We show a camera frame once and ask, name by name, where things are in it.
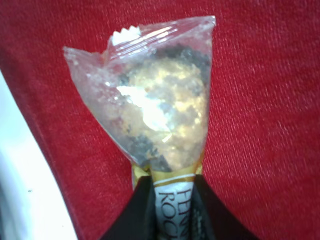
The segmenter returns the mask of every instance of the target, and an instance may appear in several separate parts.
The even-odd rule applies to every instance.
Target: white label
[[[165,239],[189,239],[193,187],[193,182],[176,182],[154,189],[157,226]]]

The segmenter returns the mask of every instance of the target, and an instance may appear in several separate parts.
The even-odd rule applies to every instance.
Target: red fabric
[[[62,47],[102,52],[122,27],[213,14],[204,175],[260,238],[320,239],[320,1],[1,1],[0,68],[80,240],[120,214],[131,171],[82,103]]]

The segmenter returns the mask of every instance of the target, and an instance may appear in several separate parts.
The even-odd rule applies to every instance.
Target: black holder
[[[202,175],[191,197],[191,240],[258,240],[219,200]],[[130,202],[100,240],[157,240],[155,190],[150,176],[140,178]]]

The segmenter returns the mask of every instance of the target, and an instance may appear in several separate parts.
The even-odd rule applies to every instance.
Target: plastic wrapper
[[[215,24],[214,16],[201,16],[123,28],[103,54],[64,48],[83,102],[133,172],[152,175],[158,239],[189,239],[193,180],[208,132]]]

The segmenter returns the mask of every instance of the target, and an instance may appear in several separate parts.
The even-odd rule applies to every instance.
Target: clear plastic bag
[[[150,167],[160,239],[188,239],[191,192],[184,191],[192,190],[207,138],[215,24],[201,16],[122,29],[103,54],[64,48],[84,103],[134,165]],[[184,214],[178,195],[174,209],[164,208],[172,198],[160,191],[169,188],[184,192]]]

